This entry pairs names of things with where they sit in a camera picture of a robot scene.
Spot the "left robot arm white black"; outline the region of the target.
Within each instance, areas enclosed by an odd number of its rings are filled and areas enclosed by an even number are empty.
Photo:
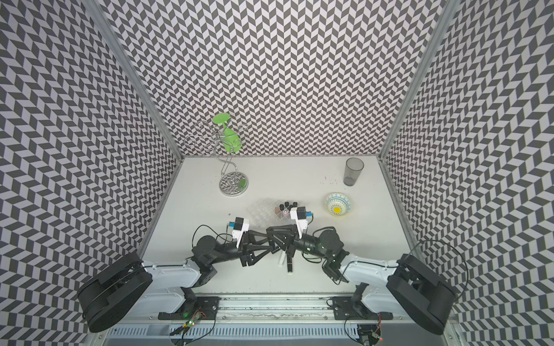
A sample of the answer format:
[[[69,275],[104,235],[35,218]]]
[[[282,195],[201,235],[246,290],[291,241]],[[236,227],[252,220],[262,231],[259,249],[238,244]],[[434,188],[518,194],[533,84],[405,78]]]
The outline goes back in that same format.
[[[80,285],[82,317],[89,331],[99,333],[127,315],[174,314],[187,301],[187,289],[201,287],[216,275],[216,263],[238,260],[247,267],[276,251],[273,240],[250,231],[237,232],[225,243],[203,236],[192,256],[177,264],[144,262],[137,252],[129,253]]]

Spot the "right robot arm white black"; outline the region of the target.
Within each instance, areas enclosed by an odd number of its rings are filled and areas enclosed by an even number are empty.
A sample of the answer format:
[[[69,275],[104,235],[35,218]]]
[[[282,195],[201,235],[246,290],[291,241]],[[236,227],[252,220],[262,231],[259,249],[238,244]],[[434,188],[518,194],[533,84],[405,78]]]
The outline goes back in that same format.
[[[322,259],[322,270],[334,284],[353,283],[359,314],[390,313],[409,317],[424,330],[444,333],[458,290],[411,254],[398,260],[377,260],[344,249],[333,227],[300,234],[294,225],[271,226],[266,234],[287,255],[306,252]]]

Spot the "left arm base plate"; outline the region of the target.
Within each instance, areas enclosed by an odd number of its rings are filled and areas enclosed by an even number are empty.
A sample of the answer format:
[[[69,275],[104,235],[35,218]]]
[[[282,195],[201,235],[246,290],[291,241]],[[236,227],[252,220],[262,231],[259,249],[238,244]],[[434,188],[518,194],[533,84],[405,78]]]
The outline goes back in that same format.
[[[220,298],[218,296],[201,296],[186,300],[174,313],[160,312],[158,320],[192,320],[193,315],[198,313],[202,320],[215,320],[219,311]]]

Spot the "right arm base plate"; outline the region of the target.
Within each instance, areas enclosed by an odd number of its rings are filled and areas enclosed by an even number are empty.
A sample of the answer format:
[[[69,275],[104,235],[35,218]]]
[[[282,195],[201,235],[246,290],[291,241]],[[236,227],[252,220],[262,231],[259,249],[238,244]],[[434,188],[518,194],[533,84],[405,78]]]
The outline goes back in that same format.
[[[360,319],[369,321],[392,320],[393,315],[388,312],[374,313],[360,301],[354,301],[350,296],[333,296],[330,298],[330,308],[335,320]]]

